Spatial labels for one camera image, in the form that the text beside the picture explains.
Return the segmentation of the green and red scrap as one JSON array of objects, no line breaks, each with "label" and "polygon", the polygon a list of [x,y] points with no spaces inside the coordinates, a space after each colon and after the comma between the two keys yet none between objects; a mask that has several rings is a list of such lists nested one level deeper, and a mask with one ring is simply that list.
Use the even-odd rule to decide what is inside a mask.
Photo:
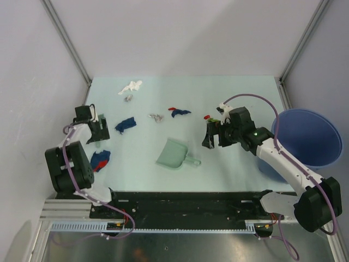
[{"label": "green and red scrap", "polygon": [[206,115],[204,119],[207,121],[207,123],[219,122],[219,120],[212,118],[210,115]]}]

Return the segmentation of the green hand brush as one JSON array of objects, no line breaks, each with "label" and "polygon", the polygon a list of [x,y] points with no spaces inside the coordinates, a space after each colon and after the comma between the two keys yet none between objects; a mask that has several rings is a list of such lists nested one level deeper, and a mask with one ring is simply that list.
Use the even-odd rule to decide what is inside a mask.
[{"label": "green hand brush", "polygon": [[96,148],[101,148],[101,142],[104,140],[108,140],[110,138],[109,136],[109,130],[107,127],[107,122],[104,114],[98,115],[98,127],[96,132],[96,138],[95,138],[95,146]]}]

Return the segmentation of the blue and red scrap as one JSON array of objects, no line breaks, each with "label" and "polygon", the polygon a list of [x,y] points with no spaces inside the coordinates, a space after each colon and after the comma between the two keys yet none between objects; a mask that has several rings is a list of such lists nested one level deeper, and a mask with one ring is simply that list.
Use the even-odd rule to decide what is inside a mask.
[{"label": "blue and red scrap", "polygon": [[189,110],[181,110],[181,109],[177,109],[177,108],[168,108],[168,111],[171,112],[171,117],[172,118],[175,118],[177,115],[187,115],[187,114],[190,114],[191,111]]}]

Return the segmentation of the green dustpan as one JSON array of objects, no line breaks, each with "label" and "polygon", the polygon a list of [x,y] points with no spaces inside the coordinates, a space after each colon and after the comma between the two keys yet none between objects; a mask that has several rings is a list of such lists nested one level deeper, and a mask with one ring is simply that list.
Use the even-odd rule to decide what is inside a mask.
[{"label": "green dustpan", "polygon": [[172,170],[181,168],[184,163],[200,166],[201,161],[188,156],[188,153],[189,148],[186,144],[168,138],[156,164]]}]

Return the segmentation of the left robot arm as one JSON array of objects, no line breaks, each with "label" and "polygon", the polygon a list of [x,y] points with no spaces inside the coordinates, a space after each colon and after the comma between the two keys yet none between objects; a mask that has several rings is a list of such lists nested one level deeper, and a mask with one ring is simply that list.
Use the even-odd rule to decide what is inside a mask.
[{"label": "left robot arm", "polygon": [[112,200],[111,190],[94,178],[94,173],[108,163],[110,152],[95,152],[93,161],[85,153],[85,146],[110,139],[106,118],[97,114],[94,104],[78,106],[75,113],[73,121],[63,127],[62,142],[45,151],[52,185],[57,193],[72,193],[95,206],[102,205],[102,213],[115,218],[121,211],[120,204]]}]

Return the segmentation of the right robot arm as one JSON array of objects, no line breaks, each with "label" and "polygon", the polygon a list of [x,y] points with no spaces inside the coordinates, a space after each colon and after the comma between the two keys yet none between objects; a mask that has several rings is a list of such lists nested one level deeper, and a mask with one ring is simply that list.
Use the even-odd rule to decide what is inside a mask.
[{"label": "right robot arm", "polygon": [[335,235],[336,218],[342,214],[339,182],[307,169],[279,143],[276,133],[255,126],[247,108],[221,104],[217,111],[221,119],[207,122],[202,146],[213,149],[214,136],[218,136],[220,147],[240,144],[245,151],[268,163],[293,188],[298,200],[292,204],[291,214],[305,230],[324,231],[324,225],[332,223],[332,231],[325,234]]}]

